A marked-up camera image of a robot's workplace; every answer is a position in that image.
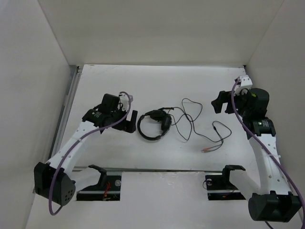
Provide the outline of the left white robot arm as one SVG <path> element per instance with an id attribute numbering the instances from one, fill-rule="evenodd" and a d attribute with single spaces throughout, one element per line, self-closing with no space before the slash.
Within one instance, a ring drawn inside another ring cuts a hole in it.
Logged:
<path id="1" fill-rule="evenodd" d="M 77 192 L 87 187 L 110 189 L 106 169 L 89 165 L 75 175 L 73 170 L 87 147 L 105 130 L 135 131 L 137 111 L 131 109 L 132 102 L 133 96 L 127 92 L 120 92 L 118 96 L 105 94 L 102 102 L 82 117 L 79 127 L 66 144 L 53 157 L 34 167 L 35 193 L 48 200 L 51 215 L 58 213 L 53 210 L 53 203 L 62 208 L 73 200 Z"/>

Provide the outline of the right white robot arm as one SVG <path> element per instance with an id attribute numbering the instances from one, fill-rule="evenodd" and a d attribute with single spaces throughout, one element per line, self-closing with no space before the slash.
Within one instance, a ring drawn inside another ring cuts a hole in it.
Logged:
<path id="1" fill-rule="evenodd" d="M 226 165 L 221 175 L 224 187 L 235 186 L 248 202 L 254 221 L 289 222 L 302 207 L 299 196 L 292 193 L 282 171 L 276 150 L 276 131 L 266 117 L 269 93 L 263 89 L 242 89 L 239 93 L 220 91 L 211 102 L 216 113 L 223 104 L 226 113 L 235 114 L 246 132 L 257 163 L 260 184 L 252 180 L 244 167 Z"/>

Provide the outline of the black headphones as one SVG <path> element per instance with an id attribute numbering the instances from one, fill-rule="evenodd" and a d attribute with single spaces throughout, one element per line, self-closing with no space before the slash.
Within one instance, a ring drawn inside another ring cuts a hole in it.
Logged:
<path id="1" fill-rule="evenodd" d="M 172 117 L 165 110 L 171 109 L 172 108 L 162 107 L 159 109 L 148 111 L 145 114 L 141 115 L 137 122 L 137 130 L 141 137 L 147 141 L 158 141 L 162 137 L 164 137 L 172 126 Z M 143 133 L 143 131 L 141 130 L 141 122 L 147 118 L 150 119 L 149 124 L 159 125 L 159 135 L 147 136 L 145 133 Z"/>

